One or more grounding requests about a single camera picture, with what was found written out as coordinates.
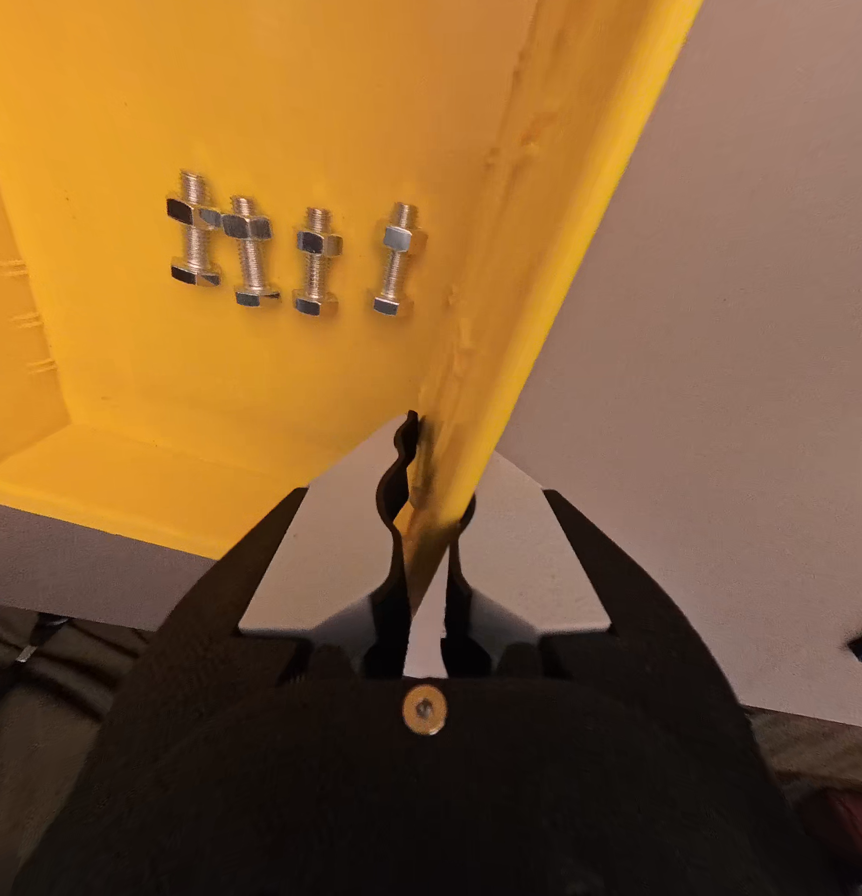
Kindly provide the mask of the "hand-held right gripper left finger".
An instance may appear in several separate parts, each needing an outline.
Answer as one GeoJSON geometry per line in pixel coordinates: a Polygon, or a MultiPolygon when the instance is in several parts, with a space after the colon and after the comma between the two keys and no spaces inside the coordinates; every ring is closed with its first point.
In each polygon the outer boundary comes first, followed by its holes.
{"type": "Polygon", "coordinates": [[[403,539],[420,422],[385,423],[306,487],[238,632],[335,647],[358,673],[399,676],[411,615],[403,539]]]}

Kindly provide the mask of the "person in olive shirt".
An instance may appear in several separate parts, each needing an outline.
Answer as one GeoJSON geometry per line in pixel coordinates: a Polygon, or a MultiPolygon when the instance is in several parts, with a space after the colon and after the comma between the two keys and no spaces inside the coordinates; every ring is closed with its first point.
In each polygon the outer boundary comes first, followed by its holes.
{"type": "Polygon", "coordinates": [[[0,894],[65,803],[153,632],[0,607],[0,894]]]}

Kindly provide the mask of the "yellow plastic bin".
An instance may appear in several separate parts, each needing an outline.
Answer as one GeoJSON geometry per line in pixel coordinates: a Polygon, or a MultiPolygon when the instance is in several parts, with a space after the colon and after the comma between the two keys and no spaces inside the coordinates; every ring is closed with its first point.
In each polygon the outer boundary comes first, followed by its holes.
{"type": "Polygon", "coordinates": [[[0,605],[151,625],[401,412],[408,557],[470,500],[702,2],[0,2],[0,605]],[[280,299],[174,280],[252,197],[280,299]],[[372,309],[397,202],[427,234],[372,309]],[[343,239],[295,310],[308,207],[343,239]]]}

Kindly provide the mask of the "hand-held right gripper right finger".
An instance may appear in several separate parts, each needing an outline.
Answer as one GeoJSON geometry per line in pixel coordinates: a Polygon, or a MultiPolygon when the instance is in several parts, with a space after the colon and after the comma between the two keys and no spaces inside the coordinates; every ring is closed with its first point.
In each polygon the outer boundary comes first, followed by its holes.
{"type": "Polygon", "coordinates": [[[544,489],[501,454],[491,456],[445,562],[447,671],[492,671],[514,644],[611,625],[544,489]]]}

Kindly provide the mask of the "steel hex bolt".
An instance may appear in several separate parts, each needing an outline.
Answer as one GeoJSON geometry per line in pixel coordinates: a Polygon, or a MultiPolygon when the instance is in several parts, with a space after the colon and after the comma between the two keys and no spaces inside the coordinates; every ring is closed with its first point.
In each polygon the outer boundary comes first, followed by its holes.
{"type": "MultiPolygon", "coordinates": [[[[257,202],[248,196],[235,195],[230,197],[231,210],[226,213],[242,215],[264,215],[257,207],[257,202]]],[[[268,241],[237,241],[242,283],[236,286],[236,302],[245,308],[258,308],[264,300],[277,301],[280,299],[280,289],[271,284],[267,278],[264,263],[264,244],[268,241]]]]}
{"type": "MultiPolygon", "coordinates": [[[[414,204],[397,202],[392,206],[388,223],[402,227],[420,228],[417,207],[414,204]]],[[[412,260],[418,256],[391,252],[382,244],[383,266],[380,285],[372,298],[372,309],[375,313],[386,317],[403,316],[408,306],[405,295],[405,283],[412,260]]]]}
{"type": "MultiPolygon", "coordinates": [[[[191,170],[180,171],[179,192],[172,196],[214,208],[205,178],[191,170]]],[[[195,287],[221,285],[222,272],[213,263],[211,254],[212,235],[219,230],[193,230],[170,219],[179,225],[182,238],[182,255],[170,264],[171,277],[195,287]]]]}
{"type": "MultiPolygon", "coordinates": [[[[320,207],[306,209],[304,223],[300,230],[312,230],[319,233],[337,234],[332,229],[332,214],[320,207]]],[[[296,311],[303,315],[317,317],[330,311],[336,302],[328,288],[328,272],[334,258],[300,252],[303,262],[302,285],[292,293],[292,302],[296,311]]]]}

